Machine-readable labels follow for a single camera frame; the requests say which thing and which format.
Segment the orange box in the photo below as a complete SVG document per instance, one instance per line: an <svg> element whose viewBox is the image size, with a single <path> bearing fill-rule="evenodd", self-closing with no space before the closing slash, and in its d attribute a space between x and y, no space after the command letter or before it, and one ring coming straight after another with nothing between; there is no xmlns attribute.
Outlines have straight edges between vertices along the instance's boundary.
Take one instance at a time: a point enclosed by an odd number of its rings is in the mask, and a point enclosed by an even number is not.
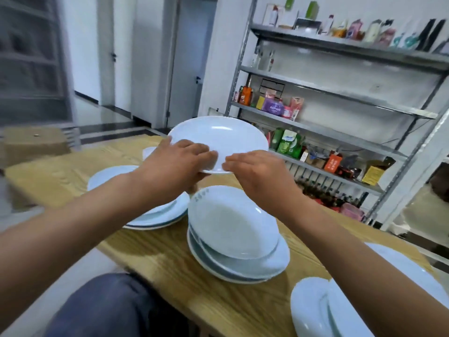
<svg viewBox="0 0 449 337"><path fill-rule="evenodd" d="M340 165L342 159L343 157L331 155L326 165L324 166L324 170L326 170L327 172L334 173L337 170L338 166Z"/></svg>

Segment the wooden table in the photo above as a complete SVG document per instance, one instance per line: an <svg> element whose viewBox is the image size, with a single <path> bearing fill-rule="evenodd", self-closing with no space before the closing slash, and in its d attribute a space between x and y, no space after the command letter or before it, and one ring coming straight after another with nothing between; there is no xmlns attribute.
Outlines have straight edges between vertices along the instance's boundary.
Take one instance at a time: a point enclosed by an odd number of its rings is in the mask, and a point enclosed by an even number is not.
<svg viewBox="0 0 449 337"><path fill-rule="evenodd" d="M142 149L156 146L159 136L120 139L99 148L19 164L6 176L45 207L58 207L86 192L89 178L114 165L142 163ZM213 175L200 187L240 188L233 175ZM329 210L335 220L363 241L380 243L407 255L426 270L426 259L404 241ZM98 248L119 265L138 272L172 306L217 336L296 336L290 314L290 293L305 277L330 278L311 251L279 222L291 252L290 264L279 276L257 285L237 285L205 271L186 241L187 219L155 231L121 229Z"/></svg>

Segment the leg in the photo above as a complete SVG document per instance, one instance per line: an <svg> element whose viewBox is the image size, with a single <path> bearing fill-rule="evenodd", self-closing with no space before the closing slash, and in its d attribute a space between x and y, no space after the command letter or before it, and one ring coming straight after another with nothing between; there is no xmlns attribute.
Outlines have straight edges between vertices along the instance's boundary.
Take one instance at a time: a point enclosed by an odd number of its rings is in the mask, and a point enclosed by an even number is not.
<svg viewBox="0 0 449 337"><path fill-rule="evenodd" d="M96 277L56 313L45 337L141 337L150 332L149 315L158 311L159 295L134 276Z"/></svg>

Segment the purple package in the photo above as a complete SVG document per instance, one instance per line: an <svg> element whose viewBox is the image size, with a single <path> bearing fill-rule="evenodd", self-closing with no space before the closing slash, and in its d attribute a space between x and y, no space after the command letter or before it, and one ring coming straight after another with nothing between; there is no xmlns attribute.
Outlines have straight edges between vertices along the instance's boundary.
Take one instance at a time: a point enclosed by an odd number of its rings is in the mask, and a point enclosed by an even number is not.
<svg viewBox="0 0 449 337"><path fill-rule="evenodd" d="M274 99L265 99L262 111L271 113L275 116L280 116L284 113L284 105L283 103L275 101Z"/></svg>

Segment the jeans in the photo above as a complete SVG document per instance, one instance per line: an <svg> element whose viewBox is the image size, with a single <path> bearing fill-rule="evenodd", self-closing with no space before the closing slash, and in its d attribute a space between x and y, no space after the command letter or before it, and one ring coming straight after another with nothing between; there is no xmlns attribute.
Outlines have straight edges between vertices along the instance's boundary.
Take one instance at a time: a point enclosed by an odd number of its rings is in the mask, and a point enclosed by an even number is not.
<svg viewBox="0 0 449 337"><path fill-rule="evenodd" d="M44 337L188 336L187 319L137 276L96 277L56 313Z"/></svg>

